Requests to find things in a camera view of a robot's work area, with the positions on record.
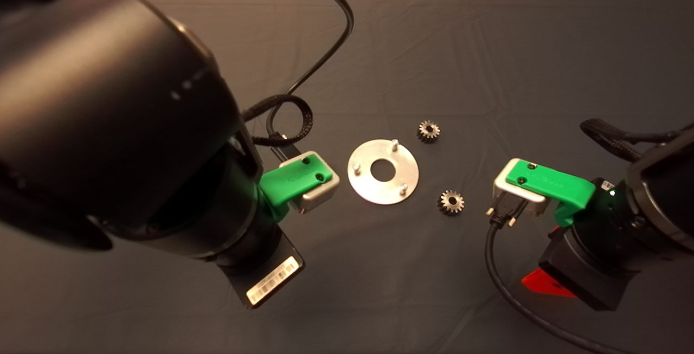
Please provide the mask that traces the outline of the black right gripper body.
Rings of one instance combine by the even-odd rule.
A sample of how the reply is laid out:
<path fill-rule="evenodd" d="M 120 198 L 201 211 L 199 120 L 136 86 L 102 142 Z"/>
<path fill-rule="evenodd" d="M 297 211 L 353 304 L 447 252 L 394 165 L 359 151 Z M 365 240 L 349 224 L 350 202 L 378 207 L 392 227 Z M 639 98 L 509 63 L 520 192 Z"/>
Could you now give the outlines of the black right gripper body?
<path fill-rule="evenodd" d="M 595 311 L 617 310 L 634 272 L 598 260 L 572 229 L 549 239 L 538 266 Z"/>

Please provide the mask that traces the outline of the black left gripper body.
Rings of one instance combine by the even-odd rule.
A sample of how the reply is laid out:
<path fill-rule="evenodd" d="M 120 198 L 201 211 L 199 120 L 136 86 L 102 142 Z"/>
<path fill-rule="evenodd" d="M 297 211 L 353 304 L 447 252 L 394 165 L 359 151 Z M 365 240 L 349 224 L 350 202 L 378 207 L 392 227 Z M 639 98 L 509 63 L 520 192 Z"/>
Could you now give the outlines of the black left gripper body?
<path fill-rule="evenodd" d="M 260 250 L 246 251 L 243 259 L 233 260 L 230 251 L 216 260 L 233 291 L 247 309 L 256 309 L 304 270 L 305 262 L 292 241 L 275 228 Z"/>

